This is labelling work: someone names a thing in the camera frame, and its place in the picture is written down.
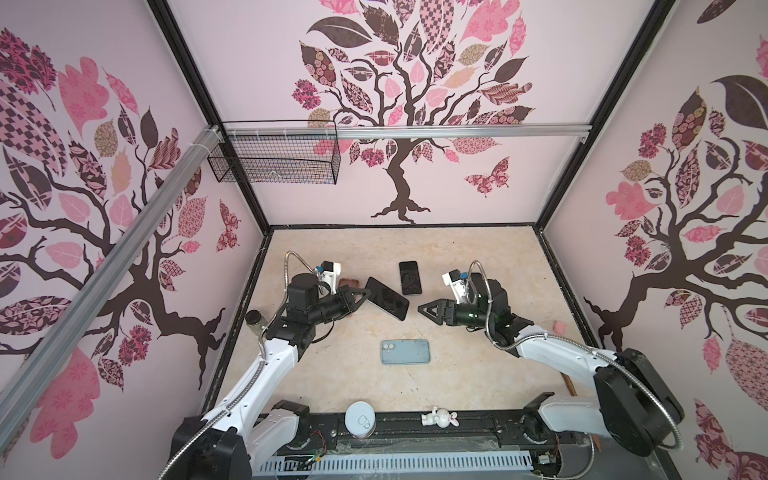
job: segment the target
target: leaf pattern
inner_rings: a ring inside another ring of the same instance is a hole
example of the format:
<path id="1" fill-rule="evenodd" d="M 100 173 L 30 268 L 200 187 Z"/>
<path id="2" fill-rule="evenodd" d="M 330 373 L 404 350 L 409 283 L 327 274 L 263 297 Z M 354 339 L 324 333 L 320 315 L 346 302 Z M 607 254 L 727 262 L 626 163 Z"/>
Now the leaf pattern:
<path id="1" fill-rule="evenodd" d="M 467 155 L 479 154 L 496 145 L 499 145 L 499 143 L 490 137 L 464 137 L 453 139 L 453 147 L 456 151 L 460 154 Z"/>
<path id="2" fill-rule="evenodd" d="M 732 339 L 725 361 L 733 379 L 757 405 L 768 410 L 768 353 L 764 350 Z"/>
<path id="3" fill-rule="evenodd" d="M 693 143 L 707 118 L 707 104 L 699 95 L 699 89 L 686 100 L 672 125 L 672 143 L 682 153 L 682 150 Z"/>
<path id="4" fill-rule="evenodd" d="M 698 318 L 703 307 L 701 297 L 698 295 L 683 303 L 683 306 L 680 308 L 680 328 L 685 327 L 688 323 Z"/>
<path id="5" fill-rule="evenodd" d="M 179 132 L 175 128 L 170 130 L 170 138 L 160 142 L 152 155 L 152 161 L 147 167 L 148 170 L 170 170 L 176 166 L 176 161 L 181 156 L 181 149 L 177 147 L 179 141 Z"/>
<path id="6" fill-rule="evenodd" d="M 744 263 L 749 260 L 751 256 L 752 254 L 733 255 L 732 253 L 727 253 L 715 260 L 713 271 L 716 275 L 733 272 L 735 269 L 744 265 Z"/>
<path id="7" fill-rule="evenodd" d="M 203 226 L 205 218 L 205 200 L 203 198 L 190 199 L 179 213 L 179 235 L 186 238 L 194 237 Z"/>
<path id="8" fill-rule="evenodd" d="M 22 280 L 18 262 L 0 263 L 0 298 L 12 292 Z"/>
<path id="9" fill-rule="evenodd" d="M 639 220 L 632 220 L 624 225 L 621 230 L 619 230 L 619 233 L 616 233 L 616 237 L 629 237 L 642 223 L 643 222 Z"/>
<path id="10" fill-rule="evenodd" d="M 435 60 L 435 67 L 433 68 L 433 78 L 435 81 L 444 78 L 451 71 L 455 58 L 456 48 L 453 45 L 453 41 L 449 41 L 443 45 L 440 55 Z"/>
<path id="11" fill-rule="evenodd" d="M 362 89 L 357 85 L 349 83 L 345 78 L 342 78 L 341 82 L 344 86 L 344 94 L 349 99 L 349 101 L 352 102 L 352 105 L 362 111 L 368 113 L 373 112 L 371 97 L 369 97 L 366 92 L 362 91 Z"/>
<path id="12" fill-rule="evenodd" d="M 730 155 L 724 148 L 705 141 L 707 144 L 707 156 L 704 158 L 710 168 L 714 170 L 726 170 L 733 164 L 730 161 Z"/>
<path id="13" fill-rule="evenodd" d="M 29 335 L 58 321 L 69 306 L 69 300 L 58 296 L 36 296 L 0 309 L 0 333 Z"/>
<path id="14" fill-rule="evenodd" d="M 67 65 L 65 72 L 58 72 L 58 90 L 64 108 L 82 136 L 85 122 L 107 117 L 103 107 L 109 100 L 109 90 L 98 84 L 95 61 L 81 57 L 80 70 Z"/>
<path id="15" fill-rule="evenodd" d="M 509 37 L 509 51 L 512 53 L 513 57 L 523 46 L 523 42 L 525 41 L 525 31 L 525 22 L 523 21 L 523 16 L 520 15 L 518 19 L 515 20 L 515 24 L 512 26 L 512 34 Z"/>
<path id="16" fill-rule="evenodd" d="M 752 141 L 744 141 L 744 161 L 752 170 L 768 170 L 768 147 Z"/>
<path id="17" fill-rule="evenodd" d="M 668 306 L 680 306 L 688 300 L 691 296 L 691 292 L 688 290 L 675 290 L 667 297 L 667 301 L 664 302 L 664 307 Z"/>
<path id="18" fill-rule="evenodd" d="M 723 358 L 723 352 L 720 351 L 720 344 L 717 342 L 717 337 L 712 335 L 702 347 L 704 354 L 704 361 L 707 362 L 707 366 L 710 367 L 710 371 L 714 372 L 720 368 L 720 359 Z"/>
<path id="19" fill-rule="evenodd" d="M 106 383 L 119 386 L 124 391 L 123 367 L 119 362 L 101 357 L 98 360 L 98 375 Z"/>
<path id="20" fill-rule="evenodd" d="M 362 4 L 362 15 L 373 34 L 390 45 L 397 45 L 398 29 L 395 20 L 383 8 Z"/>
<path id="21" fill-rule="evenodd" d="M 422 50 L 422 37 L 419 35 L 419 24 L 413 25 L 413 30 L 408 34 L 406 43 L 402 46 L 402 60 L 411 61 L 419 56 Z"/>
<path id="22" fill-rule="evenodd" d="M 487 49 L 488 46 L 483 45 L 482 43 L 469 45 L 464 49 L 462 54 L 459 55 L 458 62 L 462 65 L 473 65 L 477 60 L 480 60 L 480 57 L 482 57 L 482 54 L 484 54 Z"/>
<path id="23" fill-rule="evenodd" d="M 699 190 L 699 159 L 697 157 L 697 145 L 688 154 L 685 161 L 680 165 L 675 177 L 674 186 L 677 191 L 677 199 L 680 201 L 680 208 L 685 207 L 694 199 L 694 195 Z"/>
<path id="24" fill-rule="evenodd" d="M 134 130 L 134 124 L 131 119 L 128 118 L 128 114 L 125 113 L 125 109 L 120 106 L 120 116 L 118 117 L 118 130 L 120 135 L 131 145 L 136 145 L 136 130 Z"/>
<path id="25" fill-rule="evenodd" d="M 19 245 L 27 235 L 27 217 L 16 214 L 0 220 L 0 248 Z"/>
<path id="26" fill-rule="evenodd" d="M 621 171 L 630 182 L 643 181 L 651 172 L 650 162 L 647 160 L 634 161 Z"/>
<path id="27" fill-rule="evenodd" d="M 8 171 L 11 173 L 13 183 L 24 198 L 29 200 L 40 210 L 45 210 L 51 204 L 51 182 L 37 168 L 27 165 L 15 157 L 8 155 L 8 151 L 3 147 L 5 163 L 8 165 Z"/>
<path id="28" fill-rule="evenodd" d="M 480 92 L 491 101 L 494 105 L 501 104 L 514 104 L 520 97 L 527 91 L 533 88 L 533 84 L 527 83 L 522 87 L 518 87 L 518 84 L 500 84 L 493 87 L 480 90 Z"/>
<path id="29" fill-rule="evenodd" d="M 103 200 L 107 190 L 107 176 L 96 157 L 85 150 L 82 145 L 72 140 L 72 137 L 69 137 L 69 154 L 78 175 L 85 182 L 85 186 Z"/>
<path id="30" fill-rule="evenodd" d="M 485 71 L 490 71 L 491 68 L 496 66 L 498 61 L 501 60 L 506 46 L 507 42 L 505 41 L 503 45 L 499 45 L 498 47 L 492 48 L 490 51 L 488 51 L 488 54 L 485 56 L 485 63 L 483 64 Z"/>
<path id="31" fill-rule="evenodd" d="M 104 335 L 101 340 L 98 341 L 96 348 L 91 355 L 91 358 L 94 358 L 96 355 L 101 355 L 108 352 L 109 349 L 112 348 L 112 345 L 114 345 L 114 336 L 112 336 L 112 332 L 109 332 L 107 335 Z"/>
<path id="32" fill-rule="evenodd" d="M 94 145 L 100 157 L 111 157 L 118 151 L 118 133 L 114 130 L 112 120 L 96 127 Z"/>

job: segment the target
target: flexible metal hose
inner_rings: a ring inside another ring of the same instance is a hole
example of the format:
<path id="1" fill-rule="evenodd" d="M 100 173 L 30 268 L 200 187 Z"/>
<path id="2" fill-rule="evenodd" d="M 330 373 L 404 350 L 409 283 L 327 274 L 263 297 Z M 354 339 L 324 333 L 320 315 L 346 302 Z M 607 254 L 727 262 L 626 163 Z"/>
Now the flexible metal hose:
<path id="1" fill-rule="evenodd" d="M 578 480 L 586 475 L 594 463 L 594 439 L 592 438 L 592 435 L 589 434 L 587 434 L 587 437 L 589 438 L 589 462 L 587 462 L 587 466 L 584 467 L 581 472 L 574 475 L 569 475 L 567 477 L 546 477 L 544 475 L 539 475 L 539 478 L 541 478 L 541 480 Z"/>
<path id="2" fill-rule="evenodd" d="M 275 314 L 272 315 L 272 319 L 270 320 L 269 325 L 272 325 L 272 322 L 275 321 L 275 319 L 283 312 L 283 310 L 286 307 L 286 301 L 288 300 L 288 258 L 292 255 L 297 259 L 299 259 L 299 261 L 303 263 L 303 265 L 306 267 L 307 270 L 309 270 L 310 272 L 314 272 L 314 269 L 307 262 L 305 262 L 304 259 L 298 253 L 292 250 L 286 253 L 285 260 L 283 262 L 283 275 L 285 277 L 285 294 L 283 295 L 283 302 L 281 303 L 280 308 L 278 308 L 275 311 Z M 261 375 L 261 371 L 264 369 L 264 359 L 266 358 L 266 351 L 264 350 L 264 343 L 263 343 L 263 336 L 265 332 L 266 332 L 266 328 L 264 328 L 261 335 L 257 337 L 257 341 L 259 344 L 259 354 L 261 355 L 261 360 L 259 361 L 259 366 L 256 369 L 256 372 L 248 381 L 248 384 L 240 392 L 240 394 L 238 394 L 237 397 L 235 397 L 234 400 L 227 403 L 227 406 L 224 407 L 224 410 L 216 414 L 216 416 L 214 416 L 209 422 L 203 425 L 203 427 L 200 430 L 198 430 L 197 433 L 194 434 L 192 438 L 189 439 L 187 443 L 185 443 L 184 446 L 182 446 L 173 457 L 171 457 L 171 459 L 168 461 L 165 467 L 161 470 L 160 474 L 157 476 L 157 480 L 162 480 L 165 477 L 165 475 L 168 474 L 170 469 L 173 468 L 173 466 L 176 464 L 179 458 L 181 458 L 181 456 L 184 455 L 184 453 L 186 453 L 187 450 L 189 450 L 189 448 L 201 436 L 203 436 L 205 432 L 207 432 L 213 425 L 216 425 L 216 422 L 224 418 L 224 416 L 229 415 L 229 413 L 232 412 L 232 410 L 235 408 L 235 405 L 237 405 L 240 402 L 240 400 L 242 400 L 245 397 L 245 395 L 250 391 L 251 387 L 253 387 L 253 384 L 256 383 L 256 380 L 259 378 L 259 375 Z"/>

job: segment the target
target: pink wall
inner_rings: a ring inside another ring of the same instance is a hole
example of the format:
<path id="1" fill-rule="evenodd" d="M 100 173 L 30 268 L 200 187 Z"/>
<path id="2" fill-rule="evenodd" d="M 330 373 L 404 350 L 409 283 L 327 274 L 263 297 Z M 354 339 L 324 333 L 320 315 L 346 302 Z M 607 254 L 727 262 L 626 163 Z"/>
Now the pink wall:
<path id="1" fill-rule="evenodd" d="M 598 335 L 685 408 L 681 476 L 765 478 L 768 8 L 709 4 L 681 2 L 547 235 Z"/>
<path id="2" fill-rule="evenodd" d="M 361 126 L 418 125 L 422 108 L 427 125 L 455 115 L 463 115 L 463 124 L 491 123 L 484 113 L 515 107 L 506 116 L 525 123 L 587 123 L 651 4 L 172 3 L 225 120 L 314 115 L 339 122 L 349 117 L 349 124 Z M 418 53 L 412 34 L 425 46 L 424 60 L 395 59 L 398 45 Z M 501 56 L 486 74 L 485 60 L 496 48 Z M 517 73 L 504 74 L 512 66 Z M 443 75 L 430 77 L 435 68 Z M 498 90 L 481 92 L 493 87 Z M 393 117 L 400 108 L 405 114 Z M 337 185 L 254 189 L 277 224 L 529 222 L 538 217 L 574 143 L 572 137 L 497 138 L 498 144 L 473 148 L 464 140 L 430 140 L 429 157 L 412 155 L 424 140 L 397 142 L 392 158 L 386 156 L 387 139 L 361 144 L 361 151 L 372 148 L 369 162 L 350 156 L 356 147 L 346 142 Z M 317 198 L 328 208 L 312 208 Z"/>
<path id="3" fill-rule="evenodd" d="M 0 386 L 204 120 L 143 2 L 24 2 L 0 37 Z M 197 413 L 260 234 L 204 164 L 32 411 L 3 478 L 153 478 Z"/>

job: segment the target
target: aluminum rail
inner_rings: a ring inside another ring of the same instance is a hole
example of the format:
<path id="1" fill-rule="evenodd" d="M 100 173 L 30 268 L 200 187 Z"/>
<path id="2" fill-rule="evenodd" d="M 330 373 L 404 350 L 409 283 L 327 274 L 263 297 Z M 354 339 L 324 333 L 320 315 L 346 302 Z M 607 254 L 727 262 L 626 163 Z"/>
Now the aluminum rail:
<path id="1" fill-rule="evenodd" d="M 333 135 L 332 128 L 269 127 L 254 128 L 227 125 L 227 135 Z M 397 127 L 338 127 L 340 140 L 371 140 L 378 138 L 459 138 L 459 137 L 586 137 L 589 124 L 518 124 L 518 125 L 429 125 Z"/>
<path id="2" fill-rule="evenodd" d="M 218 127 L 208 126 L 197 136 L 162 187 L 0 393 L 0 449 L 5 448 L 37 405 L 194 171 L 220 141 Z"/>

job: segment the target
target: tree branch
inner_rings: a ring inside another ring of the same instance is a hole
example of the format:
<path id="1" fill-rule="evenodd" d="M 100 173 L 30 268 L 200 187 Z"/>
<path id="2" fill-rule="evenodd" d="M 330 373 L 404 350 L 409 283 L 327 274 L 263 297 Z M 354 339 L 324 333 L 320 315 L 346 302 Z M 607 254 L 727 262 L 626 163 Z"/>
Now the tree branch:
<path id="1" fill-rule="evenodd" d="M 0 255 L 0 262 L 22 262 L 25 263 L 29 268 L 32 269 L 35 273 L 37 273 L 43 280 L 53 280 L 54 278 L 58 278 L 60 280 L 64 280 L 65 282 L 72 285 L 74 288 L 78 290 L 83 289 L 83 283 L 74 278 L 72 275 L 70 275 L 68 272 L 63 271 L 62 269 L 56 270 L 55 272 L 49 272 L 47 270 L 43 270 L 37 263 L 37 259 L 35 258 L 38 254 L 38 250 L 41 249 L 41 244 L 46 241 L 47 238 L 40 237 L 40 240 L 35 245 L 32 245 L 29 248 L 29 254 L 24 257 L 23 255 L 19 255 L 18 253 L 13 255 Z"/>

